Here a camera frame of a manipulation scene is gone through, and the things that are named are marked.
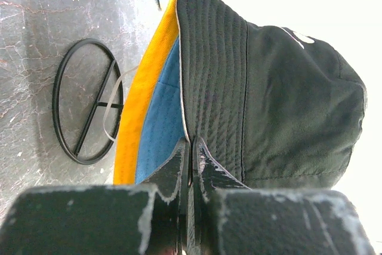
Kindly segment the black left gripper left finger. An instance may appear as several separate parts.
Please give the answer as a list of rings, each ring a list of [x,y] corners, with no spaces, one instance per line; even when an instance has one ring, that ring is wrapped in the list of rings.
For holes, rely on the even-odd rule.
[[[182,249],[187,243],[189,142],[180,138],[171,155],[144,183],[157,187],[149,249]]]

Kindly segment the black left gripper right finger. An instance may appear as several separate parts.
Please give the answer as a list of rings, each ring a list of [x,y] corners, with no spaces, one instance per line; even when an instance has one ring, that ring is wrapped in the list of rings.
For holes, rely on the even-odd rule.
[[[220,249],[230,216],[227,194],[248,187],[213,158],[201,137],[193,142],[192,173],[195,241],[201,249]]]

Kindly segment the blue bucket hat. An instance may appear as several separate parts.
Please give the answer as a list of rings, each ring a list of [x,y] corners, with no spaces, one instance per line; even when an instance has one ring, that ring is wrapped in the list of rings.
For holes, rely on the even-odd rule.
[[[180,101],[180,43],[175,40],[156,82],[138,147],[135,183],[149,177],[184,137]]]

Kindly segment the black hat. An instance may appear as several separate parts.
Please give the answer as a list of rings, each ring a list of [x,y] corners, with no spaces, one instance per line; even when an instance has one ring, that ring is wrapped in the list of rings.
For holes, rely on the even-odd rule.
[[[332,188],[362,132],[366,87],[328,43],[257,26],[222,0],[177,0],[187,139],[251,188]]]

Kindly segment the yellow bucket hat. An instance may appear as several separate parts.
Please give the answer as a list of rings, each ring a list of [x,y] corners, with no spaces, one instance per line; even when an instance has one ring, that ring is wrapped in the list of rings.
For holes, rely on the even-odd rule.
[[[170,0],[137,67],[125,101],[116,143],[113,184],[132,185],[144,120],[167,57],[178,37],[176,0]]]

